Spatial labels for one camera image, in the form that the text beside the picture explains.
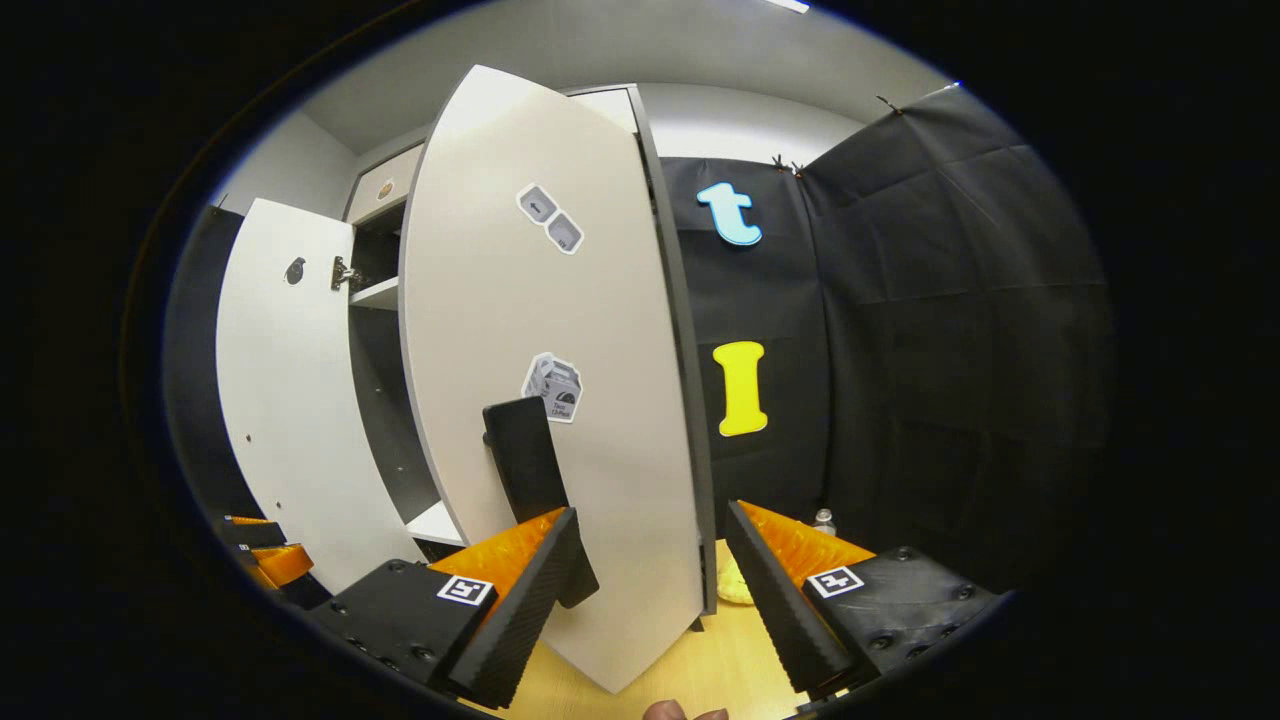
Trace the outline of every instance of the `wooden floor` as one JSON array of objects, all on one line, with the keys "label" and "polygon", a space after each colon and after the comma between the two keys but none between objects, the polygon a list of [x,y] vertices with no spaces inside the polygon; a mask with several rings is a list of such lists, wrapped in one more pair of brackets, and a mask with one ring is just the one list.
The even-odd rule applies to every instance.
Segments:
[{"label": "wooden floor", "polygon": [[[724,541],[717,542],[717,570],[728,557]],[[726,707],[732,720],[778,720],[809,701],[791,691],[754,606],[719,601],[718,612],[703,618],[703,633],[681,635],[618,694],[605,692],[539,642],[511,707],[481,710],[511,720],[640,720],[649,705],[677,700],[690,717]]]}]

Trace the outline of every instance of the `gray wall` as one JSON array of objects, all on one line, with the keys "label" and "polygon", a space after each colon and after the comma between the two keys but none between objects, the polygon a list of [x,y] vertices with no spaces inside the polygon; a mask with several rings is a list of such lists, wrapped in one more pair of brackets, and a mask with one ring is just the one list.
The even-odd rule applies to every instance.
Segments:
[{"label": "gray wall", "polygon": [[296,111],[244,156],[210,202],[216,205],[225,193],[221,206],[243,215],[255,197],[264,197],[342,219],[355,164],[356,155],[346,145]]},{"label": "gray wall", "polygon": [[805,165],[863,123],[769,95],[705,85],[640,83],[658,155]]},{"label": "gray wall", "polygon": [[[864,126],[790,100],[723,87],[640,83],[658,155],[808,164]],[[244,214],[255,197],[342,219],[360,173],[421,141],[428,122],[361,155],[353,154],[305,111],[289,115],[246,156],[214,193],[216,204]]]}]

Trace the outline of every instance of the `yellow cloth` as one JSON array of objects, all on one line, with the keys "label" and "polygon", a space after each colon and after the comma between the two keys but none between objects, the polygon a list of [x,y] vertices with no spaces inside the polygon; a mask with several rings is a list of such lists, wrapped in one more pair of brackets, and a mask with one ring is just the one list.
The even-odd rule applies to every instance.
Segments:
[{"label": "yellow cloth", "polygon": [[737,560],[732,557],[724,562],[719,574],[716,575],[716,594],[728,602],[755,605],[755,601],[751,600],[751,591],[746,588],[746,579],[742,578],[742,571],[737,569]]}]

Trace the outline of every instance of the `cabinet door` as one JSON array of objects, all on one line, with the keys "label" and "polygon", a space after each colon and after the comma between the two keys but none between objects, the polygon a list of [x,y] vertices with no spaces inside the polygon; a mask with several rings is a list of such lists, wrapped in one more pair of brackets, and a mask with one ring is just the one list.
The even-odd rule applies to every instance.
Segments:
[{"label": "cabinet door", "polygon": [[218,304],[218,393],[236,461],[332,593],[393,557],[422,560],[361,423],[347,284],[330,288],[352,241],[346,223],[255,200]]},{"label": "cabinet door", "polygon": [[[572,254],[517,202],[531,183],[581,229]],[[703,607],[672,314],[636,140],[571,97],[475,67],[429,138],[404,227],[410,397],[466,541],[515,521],[481,409],[520,397],[543,352],[580,373],[572,423],[552,423],[552,437],[600,589],[556,607],[541,638],[618,692]]]}]

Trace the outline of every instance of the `gray sticker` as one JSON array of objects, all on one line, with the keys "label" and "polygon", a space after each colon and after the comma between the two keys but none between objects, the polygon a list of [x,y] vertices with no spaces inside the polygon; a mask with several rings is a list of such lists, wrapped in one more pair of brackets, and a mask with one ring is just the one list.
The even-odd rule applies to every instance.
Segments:
[{"label": "gray sticker", "polygon": [[552,224],[547,225],[547,234],[564,252],[573,252],[577,243],[582,240],[582,231],[577,229],[573,220],[568,219],[568,215],[564,213],[561,213],[552,220]]},{"label": "gray sticker", "polygon": [[529,219],[539,225],[556,214],[556,204],[547,196],[543,188],[536,184],[520,196],[520,209],[529,215]]},{"label": "gray sticker", "polygon": [[535,395],[543,398],[547,419],[572,423],[582,398],[582,379],[572,363],[543,352],[529,364],[529,377],[522,388],[522,397]]}]

